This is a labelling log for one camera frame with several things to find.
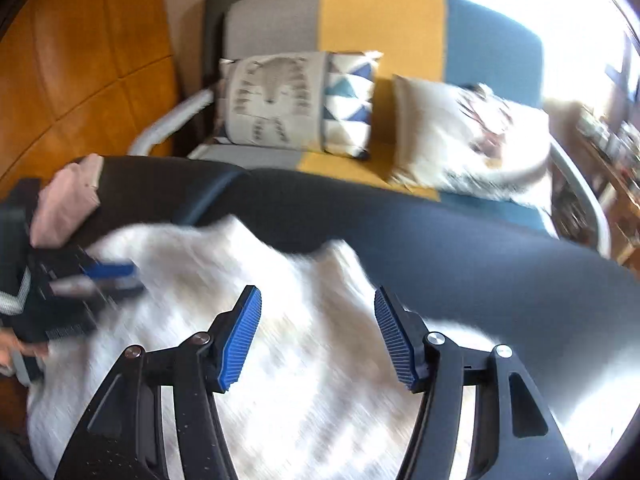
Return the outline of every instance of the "blue triangle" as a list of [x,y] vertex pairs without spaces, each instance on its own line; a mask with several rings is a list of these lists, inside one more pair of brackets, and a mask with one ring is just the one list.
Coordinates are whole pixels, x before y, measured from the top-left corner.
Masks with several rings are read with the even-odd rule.
[[369,124],[371,113],[364,106],[360,107],[351,117],[345,119],[345,121],[358,121],[361,123]]
[[329,109],[325,106],[324,113],[322,114],[323,119],[329,119],[330,121],[337,121],[334,115],[329,111]]
[[337,95],[340,97],[357,97],[355,90],[345,78],[340,79],[331,88],[328,88],[325,95]]
[[355,72],[351,72],[351,75],[357,75],[364,79],[368,79],[369,81],[373,81],[373,68],[371,67],[371,63],[365,63]]

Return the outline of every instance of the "white armrest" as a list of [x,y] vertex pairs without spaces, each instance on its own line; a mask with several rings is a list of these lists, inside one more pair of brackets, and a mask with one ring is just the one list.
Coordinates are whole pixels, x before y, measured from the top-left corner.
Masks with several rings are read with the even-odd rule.
[[595,231],[596,236],[592,247],[603,258],[609,258],[611,256],[611,231],[604,211],[580,170],[553,138],[551,139],[551,159],[569,183],[584,210],[588,224]]
[[195,114],[213,102],[213,92],[205,88],[178,104],[173,110],[159,118],[142,131],[129,147],[127,155],[147,156],[151,149],[168,139],[183,127]]

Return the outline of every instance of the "throw pillow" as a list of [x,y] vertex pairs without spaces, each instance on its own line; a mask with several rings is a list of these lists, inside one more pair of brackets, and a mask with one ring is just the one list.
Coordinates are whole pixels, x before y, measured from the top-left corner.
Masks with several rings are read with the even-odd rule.
[[214,139],[360,157],[379,52],[222,60]]
[[548,116],[474,90],[394,76],[398,139],[392,179],[526,205],[547,171]]

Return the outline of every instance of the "screw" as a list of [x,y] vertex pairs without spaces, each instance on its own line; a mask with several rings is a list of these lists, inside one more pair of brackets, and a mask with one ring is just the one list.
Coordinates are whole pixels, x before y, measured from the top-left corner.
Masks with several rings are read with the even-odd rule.
[[142,355],[142,348],[138,345],[131,345],[124,351],[124,357],[127,359],[137,359]]
[[189,339],[189,342],[193,345],[200,346],[200,345],[206,345],[210,339],[211,339],[211,336],[207,332],[196,332],[191,336],[191,338]]
[[508,359],[513,355],[513,350],[509,348],[507,345],[498,345],[495,347],[495,353],[497,353],[500,357],[504,357]]
[[446,340],[440,332],[431,332],[427,336],[427,341],[432,345],[443,345]]

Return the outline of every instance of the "pink garment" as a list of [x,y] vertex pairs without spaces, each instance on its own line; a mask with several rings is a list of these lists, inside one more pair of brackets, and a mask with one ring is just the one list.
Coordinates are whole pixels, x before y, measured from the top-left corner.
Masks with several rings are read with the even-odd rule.
[[62,247],[86,218],[100,205],[96,190],[103,158],[92,153],[79,164],[67,164],[40,191],[31,222],[31,245]]

